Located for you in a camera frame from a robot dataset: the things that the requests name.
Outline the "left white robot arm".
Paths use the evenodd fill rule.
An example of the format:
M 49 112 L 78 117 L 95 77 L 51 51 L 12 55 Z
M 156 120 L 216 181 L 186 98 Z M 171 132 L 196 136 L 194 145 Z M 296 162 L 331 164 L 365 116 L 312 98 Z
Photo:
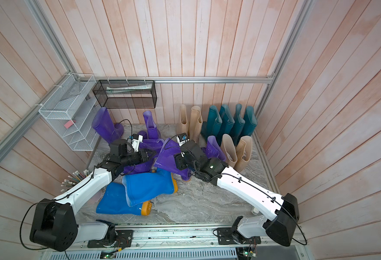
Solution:
M 109 144 L 109 155 L 93 172 L 70 190 L 34 204 L 35 212 L 29 239 L 56 251 L 66 251 L 72 244 L 99 241 L 104 247 L 116 243 L 115 225 L 106 221 L 78 224 L 76 214 L 96 193 L 120 176 L 124 168 L 152 160 L 156 151 L 141 148 L 137 139 L 118 139 Z

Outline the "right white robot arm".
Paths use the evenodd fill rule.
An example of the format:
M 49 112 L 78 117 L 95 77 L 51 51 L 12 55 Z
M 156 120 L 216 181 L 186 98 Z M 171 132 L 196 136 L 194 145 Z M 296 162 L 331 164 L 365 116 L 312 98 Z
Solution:
M 190 169 L 198 179 L 235 194 L 261 213 L 257 217 L 239 216 L 228 231 L 218 230 L 218 236 L 243 244 L 265 233 L 279 245 L 291 245 L 300 219 L 294 195 L 283 196 L 259 186 L 219 158 L 208 158 L 192 140 L 180 142 L 179 147 L 180 153 L 174 156 L 178 169 Z

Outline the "blue boot upper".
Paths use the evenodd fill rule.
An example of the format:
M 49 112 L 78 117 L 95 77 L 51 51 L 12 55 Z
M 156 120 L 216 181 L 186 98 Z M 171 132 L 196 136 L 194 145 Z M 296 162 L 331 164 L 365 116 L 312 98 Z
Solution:
M 129 207 L 152 200 L 159 195 L 171 195 L 178 191 L 178 185 L 172 173 L 163 169 L 125 175 L 122 184 L 126 190 Z

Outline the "pink pencil cup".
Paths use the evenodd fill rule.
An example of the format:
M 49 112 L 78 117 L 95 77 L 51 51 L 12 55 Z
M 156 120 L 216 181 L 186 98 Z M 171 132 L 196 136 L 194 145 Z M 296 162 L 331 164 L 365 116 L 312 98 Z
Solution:
M 86 169 L 83 172 L 75 171 L 72 174 L 68 175 L 67 178 L 64 179 L 64 181 L 61 183 L 61 192 L 64 193 L 79 184 L 85 184 L 92 178 L 94 172 L 95 170 L 90 171 Z

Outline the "pink eraser block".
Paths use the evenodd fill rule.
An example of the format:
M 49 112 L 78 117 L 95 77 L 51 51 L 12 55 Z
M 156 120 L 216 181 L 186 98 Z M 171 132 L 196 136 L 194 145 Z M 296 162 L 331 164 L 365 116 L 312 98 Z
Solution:
M 68 120 L 63 126 L 65 127 L 65 129 L 69 129 L 75 124 L 76 124 L 76 120 L 71 119 L 71 120 Z

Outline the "aluminium frame rail back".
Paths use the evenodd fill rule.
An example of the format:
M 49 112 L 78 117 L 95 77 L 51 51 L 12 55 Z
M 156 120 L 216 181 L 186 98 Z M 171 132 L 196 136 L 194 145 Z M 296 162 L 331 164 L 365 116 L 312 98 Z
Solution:
M 274 78 L 268 76 L 95 76 L 95 80 L 154 81 L 154 83 L 271 83 Z

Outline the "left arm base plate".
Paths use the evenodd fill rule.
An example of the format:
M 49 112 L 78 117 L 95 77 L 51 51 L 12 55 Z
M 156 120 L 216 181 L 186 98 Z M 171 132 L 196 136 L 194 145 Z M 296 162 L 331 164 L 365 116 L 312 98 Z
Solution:
M 128 248 L 131 247 L 133 230 L 117 230 L 114 223 L 98 220 L 98 222 L 105 223 L 108 226 L 107 233 L 101 240 L 90 240 L 87 248 Z

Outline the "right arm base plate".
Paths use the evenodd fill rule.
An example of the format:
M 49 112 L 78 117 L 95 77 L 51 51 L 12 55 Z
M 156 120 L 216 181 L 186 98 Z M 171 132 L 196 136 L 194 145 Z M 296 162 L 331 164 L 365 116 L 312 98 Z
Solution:
M 260 237 L 245 238 L 234 227 L 219 227 L 213 230 L 213 235 L 220 245 L 257 245 L 261 243 Z

